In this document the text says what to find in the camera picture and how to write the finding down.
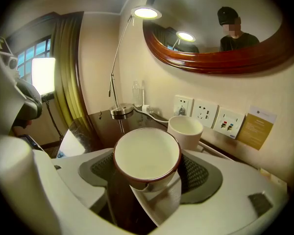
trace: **clear bottle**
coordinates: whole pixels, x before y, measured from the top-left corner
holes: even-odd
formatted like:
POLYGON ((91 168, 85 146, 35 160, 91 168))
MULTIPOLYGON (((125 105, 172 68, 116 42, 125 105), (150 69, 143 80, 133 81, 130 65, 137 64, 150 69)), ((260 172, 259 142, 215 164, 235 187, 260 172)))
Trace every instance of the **clear bottle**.
POLYGON ((133 84, 133 99, 135 107, 142 106, 142 92, 138 81, 134 81, 133 84))

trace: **outlet plate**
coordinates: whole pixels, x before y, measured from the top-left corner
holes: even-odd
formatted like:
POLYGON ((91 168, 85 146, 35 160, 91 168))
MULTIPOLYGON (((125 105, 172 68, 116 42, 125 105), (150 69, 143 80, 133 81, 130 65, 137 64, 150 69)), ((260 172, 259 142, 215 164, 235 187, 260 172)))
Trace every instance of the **outlet plate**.
POLYGON ((235 139, 242 126, 244 117, 245 115, 220 108, 214 130, 235 139))
POLYGON ((211 128, 217 115, 218 104, 196 99, 192 118, 198 119, 202 125, 211 128))
POLYGON ((174 97, 174 115, 178 116, 179 115, 179 110, 181 107, 185 109, 185 115, 184 116, 191 116, 192 113, 192 107, 193 107, 193 99, 185 96, 178 96, 176 95, 174 97))

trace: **white cable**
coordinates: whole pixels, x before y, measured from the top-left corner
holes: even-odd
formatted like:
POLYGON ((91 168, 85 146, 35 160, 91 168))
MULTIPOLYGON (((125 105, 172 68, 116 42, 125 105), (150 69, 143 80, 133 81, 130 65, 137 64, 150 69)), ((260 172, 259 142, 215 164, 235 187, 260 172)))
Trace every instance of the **white cable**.
POLYGON ((156 118, 154 118, 152 115, 150 115, 149 113, 142 112, 142 111, 138 110, 135 106, 133 106, 133 107, 134 107, 134 110, 135 110, 135 111, 137 111, 137 112, 139 112, 139 113, 146 114, 146 115, 150 116, 153 120, 155 120, 155 121, 157 121, 157 122, 160 122, 160 123, 168 123, 168 122, 169 122, 169 121, 162 121, 162 120, 156 119, 156 118))

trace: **socket panel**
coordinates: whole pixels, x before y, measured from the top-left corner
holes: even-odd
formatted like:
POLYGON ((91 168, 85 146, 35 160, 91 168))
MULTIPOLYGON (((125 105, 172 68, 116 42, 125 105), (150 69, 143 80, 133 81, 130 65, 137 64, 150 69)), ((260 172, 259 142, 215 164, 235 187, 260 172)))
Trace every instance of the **socket panel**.
POLYGON ((216 118, 218 104, 196 99, 194 101, 192 118, 196 118, 202 125, 211 128, 216 118))
POLYGON ((214 130, 235 139, 242 126, 244 117, 245 115, 220 108, 214 130))
POLYGON ((185 96, 176 95, 174 97, 174 115, 191 116, 193 99, 185 96))

